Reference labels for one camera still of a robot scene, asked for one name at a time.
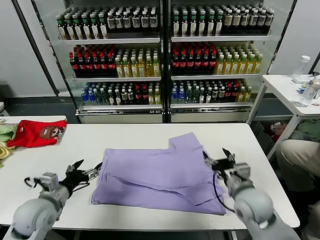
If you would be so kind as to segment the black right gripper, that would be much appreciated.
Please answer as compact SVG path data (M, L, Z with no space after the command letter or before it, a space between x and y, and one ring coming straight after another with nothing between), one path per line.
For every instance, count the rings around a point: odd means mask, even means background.
M204 163L208 168L211 168L213 171L218 172L221 177L226 176L226 170L233 169L236 160L235 154L231 153L229 150L222 148L223 153L225 154L226 158L215 160L208 155L206 151L202 151Z

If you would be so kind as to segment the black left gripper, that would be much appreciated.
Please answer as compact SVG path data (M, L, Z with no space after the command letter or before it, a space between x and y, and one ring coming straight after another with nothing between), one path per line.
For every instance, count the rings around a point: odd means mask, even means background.
M69 193L73 193L90 185L89 179L94 179L102 166L102 162L97 164L94 168L88 170L77 170L84 159L78 160L72 165L68 165L65 171L66 177L59 182L60 185L67 188Z

